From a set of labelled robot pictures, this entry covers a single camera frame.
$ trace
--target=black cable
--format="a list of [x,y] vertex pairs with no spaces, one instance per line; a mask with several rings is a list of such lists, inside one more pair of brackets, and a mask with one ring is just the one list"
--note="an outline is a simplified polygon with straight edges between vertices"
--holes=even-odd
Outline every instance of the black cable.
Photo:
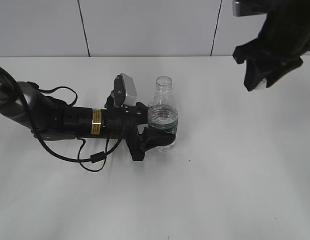
[[52,94],[52,93],[54,93],[55,91],[57,91],[58,89],[68,89],[68,90],[72,91],[72,92],[76,95],[76,97],[75,97],[75,100],[74,100],[71,104],[68,104],[68,106],[72,107],[73,105],[76,104],[76,102],[77,102],[77,100],[78,100],[78,95],[77,95],[77,93],[76,93],[74,90],[72,90],[70,87],[67,87],[67,86],[58,86],[58,87],[55,87],[55,88],[53,88],[53,89],[51,89],[51,90],[38,89],[38,91],[41,92],[41,93],[43,93],[43,94]]
[[[108,137],[107,140],[106,140],[105,153],[107,152],[109,139],[110,139],[110,137]],[[89,168],[85,167],[85,166],[82,164],[81,160],[80,160],[80,152],[81,152],[81,150],[83,149],[84,145],[86,144],[86,140],[85,140],[84,138],[79,138],[78,140],[83,141],[83,143],[81,144],[81,146],[80,146],[80,148],[79,148],[78,155],[77,155],[77,160],[79,161],[80,166],[81,166],[82,168],[84,168],[85,170],[90,171],[90,172],[93,172],[93,173],[97,173],[97,172],[101,171],[101,170],[104,168],[105,164],[106,164],[107,155],[106,155],[106,157],[105,157],[105,159],[104,159],[104,163],[102,164],[101,168],[99,168],[99,169],[97,169],[97,170],[93,170],[93,169],[89,169]]]

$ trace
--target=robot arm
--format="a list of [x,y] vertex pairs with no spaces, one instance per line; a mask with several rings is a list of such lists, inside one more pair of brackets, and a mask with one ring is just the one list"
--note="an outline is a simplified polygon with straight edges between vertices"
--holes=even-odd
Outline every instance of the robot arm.
[[[148,123],[148,108],[141,102],[133,105],[137,97],[134,82],[123,73],[114,80],[114,89],[107,99],[106,109],[74,107],[77,94],[71,104],[43,95],[60,88],[74,92],[64,86],[42,90],[33,82],[16,82],[0,67],[0,113],[31,129],[42,147],[57,158],[75,163],[96,163],[105,160],[120,141],[125,140],[133,161],[142,161],[147,150],[169,145],[176,138],[171,133],[158,132],[147,127],[139,134],[138,125]],[[61,156],[45,144],[45,141],[81,138],[112,138],[117,139],[117,143],[109,151],[91,155],[88,159]]]
[[236,47],[238,64],[246,61],[244,85],[252,91],[260,84],[272,86],[303,64],[310,51],[310,0],[234,0],[235,16],[267,13],[256,39]]

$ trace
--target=black cylindrical joint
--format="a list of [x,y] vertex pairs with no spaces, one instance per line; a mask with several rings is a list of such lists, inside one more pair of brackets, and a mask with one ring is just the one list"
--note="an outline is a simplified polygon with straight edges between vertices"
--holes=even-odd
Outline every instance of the black cylindrical joint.
[[[18,82],[18,84],[24,93],[31,115],[36,122],[37,129],[44,130],[51,128],[57,120],[55,116],[57,109],[56,105],[28,83],[21,81]],[[8,103],[0,110],[0,113],[3,116],[31,129],[28,115],[26,114],[24,106],[19,99]]]
[[272,52],[300,55],[310,37],[310,0],[294,0],[267,14],[258,38]]
[[62,131],[74,133],[81,138],[105,139],[111,135],[111,138],[118,139],[122,132],[124,119],[120,109],[109,111],[86,107],[67,107],[63,113]]

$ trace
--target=black wire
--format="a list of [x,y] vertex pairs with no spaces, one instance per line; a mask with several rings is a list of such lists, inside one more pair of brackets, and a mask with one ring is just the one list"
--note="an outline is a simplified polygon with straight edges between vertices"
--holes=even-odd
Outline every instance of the black wire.
[[[38,132],[37,130],[37,127],[36,127],[36,123],[33,119],[33,116],[31,114],[31,111],[29,109],[29,105],[27,103],[27,100],[25,99],[25,96],[24,96],[24,93],[22,92],[22,90],[20,89],[20,86],[18,85],[18,83],[16,82],[16,80],[6,71],[4,70],[3,68],[0,67],[0,71],[2,71],[6,76],[7,78],[9,79],[9,81],[11,82],[11,84],[15,87],[16,89],[16,92],[21,100],[21,103],[23,104],[23,107],[25,109],[25,112],[29,118],[29,122],[31,124],[31,128],[32,130],[34,131],[34,134],[35,136],[37,137],[38,141],[40,142],[40,144],[42,145],[42,147],[48,152],[50,153],[52,156],[56,157],[56,158],[59,158],[59,159],[62,159],[62,160],[65,160],[65,161],[68,161],[68,162],[72,162],[72,163],[78,163],[78,160],[77,159],[74,159],[74,158],[69,158],[69,157],[65,157],[65,156],[62,156],[62,155],[59,155],[57,154],[56,152],[52,151],[45,143],[45,141],[43,140],[43,138],[41,137],[40,133]],[[86,158],[86,159],[82,159],[80,160],[81,163],[87,163],[87,162],[90,162],[91,159],[90,158]]]
[[[110,139],[110,137],[108,137],[107,140],[106,140],[105,153],[107,152],[107,149],[108,149],[109,139]],[[90,172],[93,172],[93,173],[97,173],[97,172],[101,171],[101,170],[104,168],[105,164],[106,164],[107,155],[106,155],[106,157],[105,157],[105,159],[104,159],[104,163],[102,164],[101,168],[99,168],[99,169],[97,169],[97,170],[93,170],[93,169],[89,169],[89,168],[85,167],[85,166],[82,164],[82,162],[80,161],[80,152],[81,152],[81,150],[83,149],[84,145],[86,144],[86,140],[85,140],[84,138],[79,138],[78,140],[83,141],[83,143],[81,144],[81,146],[80,146],[80,148],[79,148],[78,155],[77,155],[77,160],[79,161],[80,166],[81,166],[82,168],[84,168],[85,170],[90,171]]]
[[38,89],[38,91],[39,92],[41,92],[41,93],[43,93],[43,94],[52,94],[52,93],[54,93],[55,91],[57,91],[58,89],[68,89],[68,90],[70,90],[70,91],[72,91],[75,95],[76,95],[76,97],[75,97],[75,100],[71,103],[71,104],[68,104],[68,106],[73,106],[73,105],[75,105],[76,104],[76,102],[77,102],[77,100],[78,100],[78,95],[77,95],[77,93],[74,91],[74,90],[72,90],[70,87],[68,87],[68,86],[58,86],[58,87],[55,87],[54,89],[51,89],[51,90],[43,90],[43,89]]

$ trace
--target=water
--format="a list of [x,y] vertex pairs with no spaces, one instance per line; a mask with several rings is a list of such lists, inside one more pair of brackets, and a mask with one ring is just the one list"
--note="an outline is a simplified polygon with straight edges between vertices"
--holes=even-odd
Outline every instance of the water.
[[[170,133],[176,136],[178,124],[177,110],[168,105],[156,105],[148,108],[148,127]],[[156,149],[160,152],[168,151],[175,145],[175,141],[167,146],[158,146]]]

